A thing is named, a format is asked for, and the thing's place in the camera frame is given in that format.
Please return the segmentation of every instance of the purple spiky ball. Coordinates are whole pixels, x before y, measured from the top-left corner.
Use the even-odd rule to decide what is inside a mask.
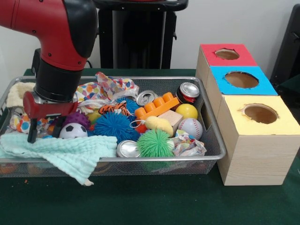
[[[63,127],[69,123],[79,123],[82,126],[84,126],[84,128],[89,129],[90,127],[90,121],[88,119],[88,117],[86,115],[84,115],[84,113],[82,112],[75,112],[71,115],[68,115],[65,122],[63,123]]]

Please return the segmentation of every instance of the green table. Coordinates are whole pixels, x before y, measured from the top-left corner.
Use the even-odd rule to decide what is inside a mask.
[[[96,71],[195,75],[195,70],[109,69],[84,74]],[[0,224],[299,224],[299,170],[296,158],[282,186],[264,187],[224,187],[217,166],[208,175],[93,177],[92,187],[69,177],[0,179]]]

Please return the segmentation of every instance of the baseball stitching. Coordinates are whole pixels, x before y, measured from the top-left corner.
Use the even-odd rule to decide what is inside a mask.
[[[200,136],[200,130],[199,130],[198,124],[196,123],[196,120],[193,120],[193,123],[196,128],[196,136]]]
[[[193,120],[193,124],[194,124],[194,126],[195,126],[195,128],[196,128],[196,136],[200,136],[200,129],[199,129],[198,124],[196,123],[197,120],[195,120],[195,119],[192,119],[192,120]],[[186,121],[184,121],[183,123],[181,123],[181,125],[179,126],[179,130],[182,129],[182,127],[183,127],[183,125],[185,124],[185,122],[186,122]]]

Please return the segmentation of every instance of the cable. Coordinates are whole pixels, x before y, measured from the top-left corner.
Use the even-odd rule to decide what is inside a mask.
[[[89,64],[90,68],[93,68],[93,66],[89,60],[87,60],[86,62]]]

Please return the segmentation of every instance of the blue spiky ball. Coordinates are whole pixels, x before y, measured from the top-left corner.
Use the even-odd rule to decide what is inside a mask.
[[[127,116],[114,112],[106,113],[97,119],[94,134],[115,136],[118,139],[117,143],[124,140],[136,142],[140,137],[140,134],[130,127],[130,121],[127,119]]]
[[[128,109],[128,111],[131,114],[135,113],[135,110],[140,108],[140,106],[133,100],[127,98],[127,97],[120,97],[117,100],[117,103],[120,103],[122,101],[126,101],[126,108]],[[129,116],[128,119],[130,120],[130,122],[135,121],[136,117],[135,116]]]

